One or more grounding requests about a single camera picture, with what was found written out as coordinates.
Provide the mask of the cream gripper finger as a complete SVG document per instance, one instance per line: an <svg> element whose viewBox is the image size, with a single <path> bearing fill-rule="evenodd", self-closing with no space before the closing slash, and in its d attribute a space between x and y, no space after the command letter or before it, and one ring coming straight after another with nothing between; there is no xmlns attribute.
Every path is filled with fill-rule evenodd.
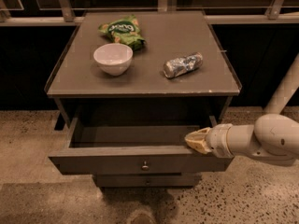
<svg viewBox="0 0 299 224"><path fill-rule="evenodd" d="M189 147L191 147L192 149L194 149L195 151L199 152L199 153L203 153L203 150L202 150L202 147L201 147L201 140L200 141L192 141L192 140L189 140L187 142L187 145Z"/></svg>
<svg viewBox="0 0 299 224"><path fill-rule="evenodd" d="M209 133L209 131L210 131L210 128L206 127L206 128L188 133L185 136L185 140L186 141L199 141L199 140L205 139L207 134Z"/></svg>

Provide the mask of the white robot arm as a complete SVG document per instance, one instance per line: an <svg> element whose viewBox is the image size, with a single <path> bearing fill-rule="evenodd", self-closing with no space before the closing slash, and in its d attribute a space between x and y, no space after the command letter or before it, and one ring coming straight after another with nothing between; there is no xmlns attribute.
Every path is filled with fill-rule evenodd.
<svg viewBox="0 0 299 224"><path fill-rule="evenodd" d="M281 114L299 88L299 54L277 90L252 125L219 124L185 136L195 151L218 158L245 156L279 166L291 166L299 159L299 122Z"/></svg>

